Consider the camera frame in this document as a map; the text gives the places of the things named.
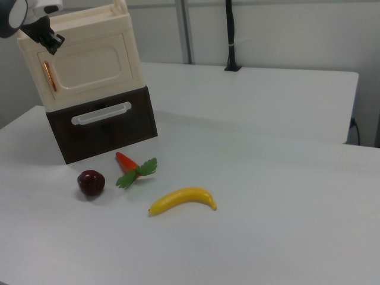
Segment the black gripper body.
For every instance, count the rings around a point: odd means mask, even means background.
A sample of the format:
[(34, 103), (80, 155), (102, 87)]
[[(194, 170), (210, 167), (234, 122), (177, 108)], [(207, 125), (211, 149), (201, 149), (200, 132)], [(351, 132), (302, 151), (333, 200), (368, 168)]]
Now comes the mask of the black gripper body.
[(42, 45), (51, 45), (54, 40), (54, 32), (50, 27), (50, 18), (48, 15), (31, 24), (23, 24), (21, 31), (36, 43), (41, 43)]

